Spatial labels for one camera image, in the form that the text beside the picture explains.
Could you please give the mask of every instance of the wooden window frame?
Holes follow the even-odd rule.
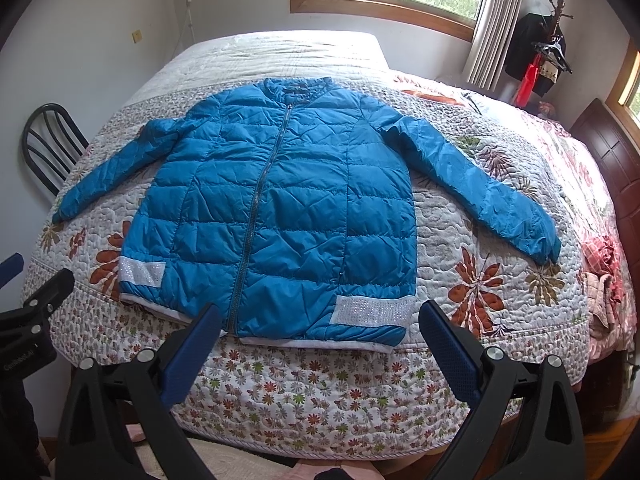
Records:
[[[626,106],[629,98],[638,90],[640,84],[640,53],[633,40],[629,40],[625,60],[618,79],[616,79],[609,97],[605,101],[607,107],[615,115],[631,138],[640,145],[640,120]]]
[[[289,0],[290,11],[355,14],[409,23],[471,42],[476,20],[411,0]]]

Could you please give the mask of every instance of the black jacket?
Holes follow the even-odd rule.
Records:
[[[516,23],[513,37],[504,59],[504,71],[513,78],[522,80],[527,66],[533,61],[536,51],[532,43],[548,40],[548,30],[553,23],[552,16],[541,16],[540,14],[529,13]],[[562,30],[558,27],[558,34],[562,35]],[[560,39],[562,53],[566,54],[566,42],[564,36]],[[533,91],[543,96],[546,94],[554,82],[544,76],[539,76]]]

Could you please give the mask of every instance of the zipper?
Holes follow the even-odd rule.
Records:
[[[238,322],[238,306],[240,303],[240,293],[242,292],[242,285],[244,284],[244,278],[246,277],[246,268],[249,265],[249,256],[251,255],[251,246],[254,243],[255,235],[255,221],[258,215],[258,204],[260,203],[260,195],[262,194],[262,188],[264,187],[264,181],[267,179],[267,174],[273,165],[273,161],[278,154],[280,145],[282,144],[282,138],[284,132],[289,124],[289,118],[291,117],[291,111],[293,105],[287,105],[287,113],[282,121],[278,138],[276,139],[275,146],[271,152],[271,156],[267,161],[266,166],[260,174],[258,184],[255,186],[254,199],[251,204],[251,212],[249,213],[249,222],[247,224],[246,235],[244,237],[244,247],[242,248],[242,259],[240,260],[240,267],[238,269],[238,276],[236,276],[236,283],[234,284],[234,293],[231,297],[231,307],[229,308],[229,318],[226,322],[226,332],[231,335],[236,335],[236,323]]]

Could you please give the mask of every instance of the orange flower pattern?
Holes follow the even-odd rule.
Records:
[[[485,146],[478,152],[476,159],[484,166],[484,170],[497,180],[504,180],[509,174],[511,161],[503,148]]]
[[[42,238],[40,239],[40,248],[49,252],[51,246],[60,241],[58,233],[62,231],[64,224],[46,224],[42,229]]]
[[[536,269],[529,269],[529,275],[525,281],[529,283],[529,292],[535,294],[536,304],[544,303],[546,306],[551,306],[552,302],[558,302],[558,291],[564,288],[564,281],[557,277],[561,271],[558,264],[550,263]]]
[[[82,231],[76,233],[69,240],[69,259],[73,260],[74,256],[78,254],[78,249],[84,245],[84,240],[86,240],[86,228],[82,228]]]
[[[129,227],[131,227],[131,222],[125,220],[122,223],[122,234],[114,233],[107,237],[107,241],[113,249],[105,249],[96,254],[95,259],[102,265],[95,269],[89,277],[89,283],[92,285],[102,282],[102,293],[107,294],[113,301],[120,299],[118,260],[120,259],[122,243],[129,232]]]
[[[460,304],[451,322],[471,330],[478,339],[482,333],[491,332],[494,328],[486,310],[504,309],[502,298],[486,290],[502,285],[503,279],[496,277],[499,271],[500,264],[492,264],[476,272],[476,257],[462,247],[462,261],[456,265],[456,272],[464,283],[449,291],[449,299]]]

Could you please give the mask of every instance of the jacket hem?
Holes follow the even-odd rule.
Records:
[[[329,350],[366,350],[391,354],[395,347],[367,341],[329,341],[319,339],[267,339],[265,337],[241,337],[245,345],[279,346],[282,348],[318,348]]]
[[[129,303],[137,303],[138,305],[146,308],[155,316],[161,317],[168,321],[188,325],[193,320],[193,318],[187,316],[186,314],[178,312],[177,310],[172,310],[165,306],[160,306],[157,303],[147,301],[144,298],[140,298],[139,296],[135,296],[133,294],[127,294],[126,292],[122,292],[120,294],[120,300],[128,301]]]

